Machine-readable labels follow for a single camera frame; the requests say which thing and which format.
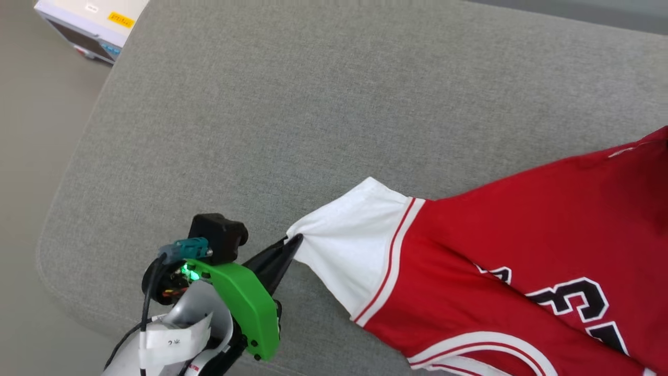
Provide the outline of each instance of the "jersey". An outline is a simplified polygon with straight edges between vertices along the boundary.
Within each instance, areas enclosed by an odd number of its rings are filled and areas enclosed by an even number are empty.
[[[295,259],[412,368],[668,374],[668,127],[441,200],[367,179]]]

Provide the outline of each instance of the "teal connector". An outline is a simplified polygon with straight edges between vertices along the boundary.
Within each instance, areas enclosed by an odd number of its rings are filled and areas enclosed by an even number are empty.
[[[163,264],[171,264],[186,258],[199,259],[207,257],[208,240],[206,238],[190,238],[177,240],[174,244],[162,246],[158,250],[158,257],[166,254]]]

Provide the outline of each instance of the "gray fabric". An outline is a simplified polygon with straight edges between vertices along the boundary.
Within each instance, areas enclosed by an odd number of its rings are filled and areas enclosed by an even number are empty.
[[[48,290],[116,338],[196,213],[245,222],[243,260],[367,176],[445,197],[666,123],[659,35],[461,2],[207,4],[149,4],[41,236]],[[304,265],[277,298],[279,355],[233,374],[413,374]]]

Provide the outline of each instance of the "number 3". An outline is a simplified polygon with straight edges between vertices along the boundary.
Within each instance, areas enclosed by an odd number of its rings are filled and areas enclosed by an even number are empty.
[[[573,306],[570,303],[570,298],[580,296],[583,303],[576,309],[582,322],[600,320],[609,307],[608,300],[605,298],[603,290],[601,290],[601,285],[584,277],[531,292],[526,296],[542,306],[552,307],[552,312],[557,316],[572,312]],[[585,330],[590,336],[613,349],[626,355],[629,354],[614,321],[589,326]]]

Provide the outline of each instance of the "white label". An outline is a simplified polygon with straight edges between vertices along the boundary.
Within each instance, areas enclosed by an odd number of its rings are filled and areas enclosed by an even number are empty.
[[[89,12],[97,13],[100,9],[91,3],[86,4],[86,10]]]
[[[186,329],[146,331],[146,349],[139,350],[141,368],[164,366],[194,358],[211,336],[212,314]]]

